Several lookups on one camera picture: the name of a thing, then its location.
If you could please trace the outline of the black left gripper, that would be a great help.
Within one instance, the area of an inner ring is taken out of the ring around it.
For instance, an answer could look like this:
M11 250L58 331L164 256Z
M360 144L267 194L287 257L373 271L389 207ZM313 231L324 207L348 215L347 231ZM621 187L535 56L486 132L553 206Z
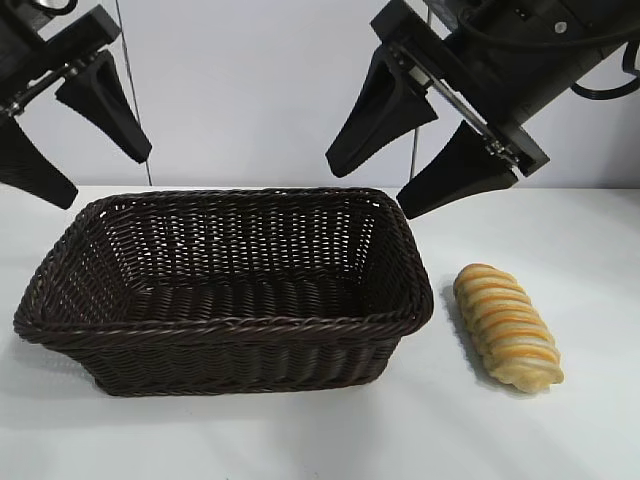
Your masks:
M113 43L120 27L97 5L45 39L40 31L77 8L76 1L1 3L1 183L60 209L73 204L78 190L26 136L14 118L77 61ZM124 94L114 58L97 52L67 78L55 97L104 132L132 160L145 163L152 145Z

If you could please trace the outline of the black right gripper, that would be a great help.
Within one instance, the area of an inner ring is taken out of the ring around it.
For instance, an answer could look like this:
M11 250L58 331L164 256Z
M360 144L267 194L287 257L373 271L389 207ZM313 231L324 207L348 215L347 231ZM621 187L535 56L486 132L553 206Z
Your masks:
M438 1L434 9L451 32L445 38L406 1L390 1L373 18L381 41L405 53L427 74L463 97L489 136L530 176L547 154L523 125L575 81L574 55L558 49L569 23L559 1ZM435 121L413 64L379 46L345 124L326 152L331 172L345 177L404 134ZM408 219L473 195L511 188L517 177L489 153L484 138L463 121L436 157L398 193Z

